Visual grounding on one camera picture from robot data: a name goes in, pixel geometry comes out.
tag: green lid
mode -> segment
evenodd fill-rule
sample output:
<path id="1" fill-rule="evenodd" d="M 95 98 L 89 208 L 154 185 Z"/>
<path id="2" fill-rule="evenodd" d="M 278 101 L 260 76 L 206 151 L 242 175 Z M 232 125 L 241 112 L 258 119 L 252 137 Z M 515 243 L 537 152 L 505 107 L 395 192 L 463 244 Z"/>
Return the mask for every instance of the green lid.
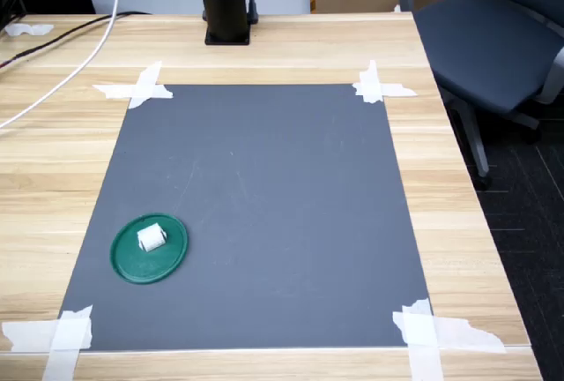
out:
<path id="1" fill-rule="evenodd" d="M 151 251 L 141 250 L 137 232 L 158 223 L 167 233 L 167 242 Z M 150 213 L 127 224 L 117 234 L 110 249 L 114 271 L 135 284 L 160 281 L 174 272 L 188 249 L 188 233 L 174 216 Z"/>

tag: tape strip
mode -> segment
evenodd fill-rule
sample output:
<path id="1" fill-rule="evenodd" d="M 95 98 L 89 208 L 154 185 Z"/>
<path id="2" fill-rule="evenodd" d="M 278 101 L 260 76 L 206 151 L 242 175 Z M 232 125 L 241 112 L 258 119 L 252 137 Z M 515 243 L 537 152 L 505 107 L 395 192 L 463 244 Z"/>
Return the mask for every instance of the tape strip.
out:
<path id="1" fill-rule="evenodd" d="M 80 349 L 92 342 L 92 306 L 64 311 L 55 321 L 4 322 L 12 352 L 49 353 L 43 381 L 72 381 Z"/>
<path id="2" fill-rule="evenodd" d="M 94 85 L 106 99 L 131 98 L 129 109 L 141 106 L 149 99 L 172 99 L 173 94 L 163 85 L 157 85 L 162 61 L 155 62 L 139 74 L 135 85 Z"/>
<path id="3" fill-rule="evenodd" d="M 442 381 L 440 349 L 507 353 L 495 335 L 473 328 L 466 319 L 434 317 L 429 300 L 418 300 L 393 312 L 394 324 L 407 344 L 412 380 Z"/>
<path id="4" fill-rule="evenodd" d="M 49 34 L 55 26 L 51 24 L 37 24 L 30 26 L 28 24 L 9 24 L 4 28 L 10 37 L 17 37 L 23 33 L 30 35 L 45 35 Z"/>
<path id="5" fill-rule="evenodd" d="M 387 97 L 412 97 L 417 94 L 405 88 L 401 84 L 380 84 L 376 61 L 370 61 L 366 71 L 360 72 L 360 83 L 352 85 L 356 89 L 357 96 L 363 96 L 364 102 L 376 103 L 383 101 L 383 96 Z"/>

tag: wooden desk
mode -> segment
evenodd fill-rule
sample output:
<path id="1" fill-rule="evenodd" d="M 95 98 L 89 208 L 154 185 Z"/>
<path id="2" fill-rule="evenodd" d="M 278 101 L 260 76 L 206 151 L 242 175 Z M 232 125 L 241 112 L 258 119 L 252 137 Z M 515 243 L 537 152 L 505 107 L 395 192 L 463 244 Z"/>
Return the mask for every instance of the wooden desk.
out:
<path id="1" fill-rule="evenodd" d="M 3 34 L 0 59 L 90 18 L 28 17 L 56 28 L 45 37 Z M 0 70 L 0 120 L 69 74 L 104 29 Z M 419 95 L 389 98 L 386 108 L 435 315 L 466 318 L 508 346 L 506 355 L 442 351 L 445 379 L 540 379 L 411 15 L 263 17 L 246 48 L 206 47 L 204 31 L 196 17 L 120 20 L 82 73 L 0 133 L 0 321 L 57 317 L 127 108 L 92 84 L 135 84 L 159 60 L 163 84 L 353 83 L 375 59 L 382 82 Z M 10 350 L 7 339 L 0 350 Z M 2 355 L 0 379 L 41 379 L 46 359 Z M 411 372 L 406 348 L 374 348 L 82 354 L 75 373 L 77 380 L 235 377 L 373 381 L 408 380 Z"/>

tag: gray chair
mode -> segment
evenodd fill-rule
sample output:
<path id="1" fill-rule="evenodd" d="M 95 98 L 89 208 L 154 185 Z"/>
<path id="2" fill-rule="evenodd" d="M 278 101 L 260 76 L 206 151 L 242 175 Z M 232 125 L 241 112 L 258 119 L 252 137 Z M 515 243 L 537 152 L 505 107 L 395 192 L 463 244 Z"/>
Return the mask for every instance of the gray chair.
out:
<path id="1" fill-rule="evenodd" d="M 413 0 L 399 0 L 413 11 Z M 564 87 L 564 0 L 442 0 L 414 12 L 445 103 L 462 120 L 482 186 L 488 164 L 474 108 L 533 130 L 516 111 L 528 100 L 552 103 Z"/>

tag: chair leg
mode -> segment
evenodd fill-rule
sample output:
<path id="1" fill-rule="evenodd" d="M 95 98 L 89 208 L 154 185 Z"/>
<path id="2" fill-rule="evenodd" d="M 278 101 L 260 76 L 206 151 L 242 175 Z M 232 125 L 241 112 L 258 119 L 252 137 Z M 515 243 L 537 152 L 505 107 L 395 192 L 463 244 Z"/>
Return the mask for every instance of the chair leg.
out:
<path id="1" fill-rule="evenodd" d="M 503 117 L 509 121 L 513 121 L 514 123 L 530 128 L 531 130 L 536 130 L 538 128 L 538 119 L 522 114 L 521 112 L 513 111 Z"/>
<path id="2" fill-rule="evenodd" d="M 470 144 L 472 157 L 478 168 L 478 175 L 485 180 L 489 173 L 489 166 L 482 137 L 479 134 L 478 121 L 476 120 L 474 109 L 464 101 L 456 101 L 454 110 L 460 115 L 466 138 Z"/>

